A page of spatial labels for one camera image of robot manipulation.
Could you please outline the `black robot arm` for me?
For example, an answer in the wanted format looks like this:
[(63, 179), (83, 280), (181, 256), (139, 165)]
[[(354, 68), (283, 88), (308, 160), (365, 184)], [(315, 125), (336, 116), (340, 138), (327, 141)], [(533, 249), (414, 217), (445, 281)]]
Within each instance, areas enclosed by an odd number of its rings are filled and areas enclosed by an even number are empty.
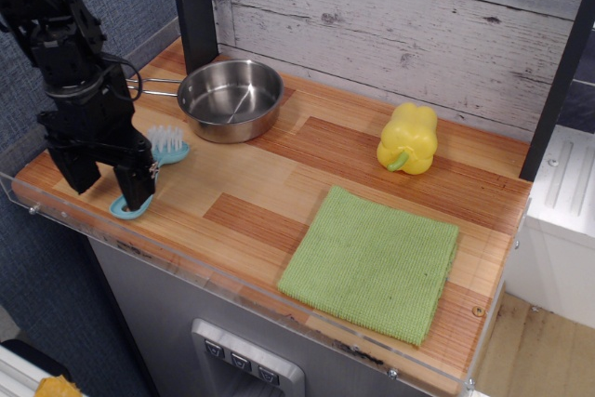
[(155, 192), (158, 164), (132, 124), (127, 62), (103, 51), (100, 20), (83, 0), (1, 0), (1, 18), (56, 105), (37, 121), (62, 176), (83, 193), (99, 179), (98, 165), (110, 165), (127, 208), (140, 209)]

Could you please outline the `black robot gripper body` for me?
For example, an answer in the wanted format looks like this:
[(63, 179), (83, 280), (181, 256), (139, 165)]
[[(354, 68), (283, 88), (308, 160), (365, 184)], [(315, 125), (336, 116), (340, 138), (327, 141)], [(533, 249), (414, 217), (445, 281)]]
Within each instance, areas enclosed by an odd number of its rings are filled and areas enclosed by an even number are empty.
[(37, 115), (46, 129), (47, 148), (86, 146), (96, 151), (97, 165), (113, 170), (117, 165), (153, 164), (152, 145), (132, 125), (134, 99), (119, 61), (96, 66), (85, 83), (49, 86), (46, 93), (56, 105), (54, 111)]

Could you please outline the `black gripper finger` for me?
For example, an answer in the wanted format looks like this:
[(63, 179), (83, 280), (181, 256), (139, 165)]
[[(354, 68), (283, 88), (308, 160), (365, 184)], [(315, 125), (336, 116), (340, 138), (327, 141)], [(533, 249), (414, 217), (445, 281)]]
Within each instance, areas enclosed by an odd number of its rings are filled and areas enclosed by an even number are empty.
[(139, 210), (155, 193), (153, 165), (117, 165), (114, 173), (129, 210)]
[(82, 194), (101, 177), (96, 151), (86, 146), (48, 146), (49, 154), (70, 187)]

